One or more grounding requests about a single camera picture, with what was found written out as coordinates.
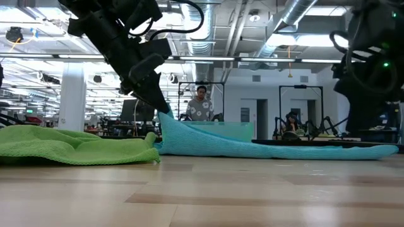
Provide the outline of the white building pillar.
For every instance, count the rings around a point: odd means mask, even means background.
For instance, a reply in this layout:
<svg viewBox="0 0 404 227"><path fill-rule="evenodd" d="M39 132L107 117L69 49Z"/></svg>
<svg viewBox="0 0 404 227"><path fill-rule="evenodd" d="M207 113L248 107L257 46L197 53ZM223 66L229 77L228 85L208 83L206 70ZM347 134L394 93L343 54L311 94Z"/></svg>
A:
<svg viewBox="0 0 404 227"><path fill-rule="evenodd" d="M83 132L86 81L84 63L65 62L62 72L58 128Z"/></svg>

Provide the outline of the teal translucent plastic basket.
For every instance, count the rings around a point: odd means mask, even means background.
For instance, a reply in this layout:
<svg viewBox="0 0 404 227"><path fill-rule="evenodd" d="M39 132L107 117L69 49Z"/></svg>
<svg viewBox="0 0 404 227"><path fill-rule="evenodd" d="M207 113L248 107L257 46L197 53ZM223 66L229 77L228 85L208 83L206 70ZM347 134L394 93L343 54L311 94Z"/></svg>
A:
<svg viewBox="0 0 404 227"><path fill-rule="evenodd" d="M254 139L254 124L250 122L198 122L182 121L190 127L238 141L251 142Z"/></svg>

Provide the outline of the black background screen cart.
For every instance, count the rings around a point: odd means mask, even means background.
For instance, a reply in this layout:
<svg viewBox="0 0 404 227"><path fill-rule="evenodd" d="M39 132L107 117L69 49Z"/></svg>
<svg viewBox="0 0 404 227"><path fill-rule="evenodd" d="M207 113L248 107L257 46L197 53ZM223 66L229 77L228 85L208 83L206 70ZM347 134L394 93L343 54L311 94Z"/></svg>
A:
<svg viewBox="0 0 404 227"><path fill-rule="evenodd" d="M400 142L401 130L401 108L400 103L390 103L388 109L388 127L391 130L391 142Z"/></svg>

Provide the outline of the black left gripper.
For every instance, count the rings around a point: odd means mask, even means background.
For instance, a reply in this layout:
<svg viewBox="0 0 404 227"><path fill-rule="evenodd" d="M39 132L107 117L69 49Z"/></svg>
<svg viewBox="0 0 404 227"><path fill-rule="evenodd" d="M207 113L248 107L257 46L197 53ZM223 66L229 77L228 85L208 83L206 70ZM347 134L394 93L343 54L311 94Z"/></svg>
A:
<svg viewBox="0 0 404 227"><path fill-rule="evenodd" d="M147 20L162 17L155 0L67 0L77 17L69 19L68 33L86 35L121 78L121 90L165 114L170 108L159 86L155 68L170 56L166 38L142 42L129 31Z"/></svg>

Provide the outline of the green microfiber towel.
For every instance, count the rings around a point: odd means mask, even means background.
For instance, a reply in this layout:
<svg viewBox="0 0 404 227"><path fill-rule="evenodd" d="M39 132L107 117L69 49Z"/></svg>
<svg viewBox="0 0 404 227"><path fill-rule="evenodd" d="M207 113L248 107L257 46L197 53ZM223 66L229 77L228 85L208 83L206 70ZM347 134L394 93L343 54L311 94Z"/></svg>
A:
<svg viewBox="0 0 404 227"><path fill-rule="evenodd" d="M156 135L144 139L103 139L94 134L33 125L0 129L0 160L44 158L69 165L160 162Z"/></svg>

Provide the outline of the silver slanted ceiling duct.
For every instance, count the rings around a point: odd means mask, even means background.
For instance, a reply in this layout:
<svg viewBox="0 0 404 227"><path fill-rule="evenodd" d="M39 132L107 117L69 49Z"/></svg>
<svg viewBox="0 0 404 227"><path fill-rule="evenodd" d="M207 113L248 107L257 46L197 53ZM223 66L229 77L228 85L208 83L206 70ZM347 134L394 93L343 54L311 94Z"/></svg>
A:
<svg viewBox="0 0 404 227"><path fill-rule="evenodd" d="M295 33L299 22L318 0L287 0L284 10L272 15L266 26L266 41L254 57L268 58L273 55L277 44L274 38L281 33Z"/></svg>

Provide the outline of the black background computer monitor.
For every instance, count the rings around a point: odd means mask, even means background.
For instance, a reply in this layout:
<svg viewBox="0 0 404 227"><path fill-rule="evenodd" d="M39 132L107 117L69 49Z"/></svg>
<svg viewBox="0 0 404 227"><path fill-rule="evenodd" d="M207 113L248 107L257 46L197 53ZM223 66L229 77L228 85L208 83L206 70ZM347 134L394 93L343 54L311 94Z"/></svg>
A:
<svg viewBox="0 0 404 227"><path fill-rule="evenodd" d="M141 100L124 100L120 120L123 122L148 122L155 116L155 109Z"/></svg>

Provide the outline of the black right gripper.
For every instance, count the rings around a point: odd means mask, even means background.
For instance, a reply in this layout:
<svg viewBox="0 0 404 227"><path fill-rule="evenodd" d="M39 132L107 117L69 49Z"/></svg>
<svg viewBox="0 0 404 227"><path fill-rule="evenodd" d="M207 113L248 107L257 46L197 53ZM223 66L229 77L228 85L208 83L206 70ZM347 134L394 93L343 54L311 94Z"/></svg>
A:
<svg viewBox="0 0 404 227"><path fill-rule="evenodd" d="M385 102L404 102L404 55L394 59L373 55L350 68L342 59L331 71L337 80L334 90L350 102L345 129L354 133L375 126Z"/></svg>

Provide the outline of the person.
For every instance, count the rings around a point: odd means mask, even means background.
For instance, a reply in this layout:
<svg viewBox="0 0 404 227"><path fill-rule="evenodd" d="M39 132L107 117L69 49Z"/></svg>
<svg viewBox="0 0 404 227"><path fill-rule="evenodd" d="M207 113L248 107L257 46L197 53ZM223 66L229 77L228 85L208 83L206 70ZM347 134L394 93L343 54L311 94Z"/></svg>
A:
<svg viewBox="0 0 404 227"><path fill-rule="evenodd" d="M286 115L285 131L297 132L300 129L300 122L298 121L297 114L295 112L289 112Z"/></svg>
<svg viewBox="0 0 404 227"><path fill-rule="evenodd" d="M206 86L198 86L196 96L188 103L186 115L192 121L211 121L213 118L214 107L210 100L206 98Z"/></svg>

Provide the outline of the silver ribbed ceiling duct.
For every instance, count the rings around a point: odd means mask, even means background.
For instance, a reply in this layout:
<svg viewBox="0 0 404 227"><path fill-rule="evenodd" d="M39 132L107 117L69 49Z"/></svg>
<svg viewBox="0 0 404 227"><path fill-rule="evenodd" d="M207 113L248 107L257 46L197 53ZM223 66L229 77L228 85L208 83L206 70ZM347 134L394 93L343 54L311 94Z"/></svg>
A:
<svg viewBox="0 0 404 227"><path fill-rule="evenodd" d="M202 27L193 33L187 33L187 46L190 55L212 55L213 49L213 22L215 7L212 4L198 4L204 14ZM199 11L188 4L182 4L184 15L184 29L196 28L201 22Z"/></svg>

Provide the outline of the blue microfiber towel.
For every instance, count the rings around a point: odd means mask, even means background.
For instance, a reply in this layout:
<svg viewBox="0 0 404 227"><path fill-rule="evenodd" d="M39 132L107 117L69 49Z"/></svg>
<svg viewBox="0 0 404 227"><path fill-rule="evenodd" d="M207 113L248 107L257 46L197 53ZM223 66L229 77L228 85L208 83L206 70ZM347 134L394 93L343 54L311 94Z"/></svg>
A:
<svg viewBox="0 0 404 227"><path fill-rule="evenodd" d="M256 144L196 129L173 119L171 114L159 113L158 117L162 130L160 154L288 160L380 160L399 151L395 145L343 148Z"/></svg>

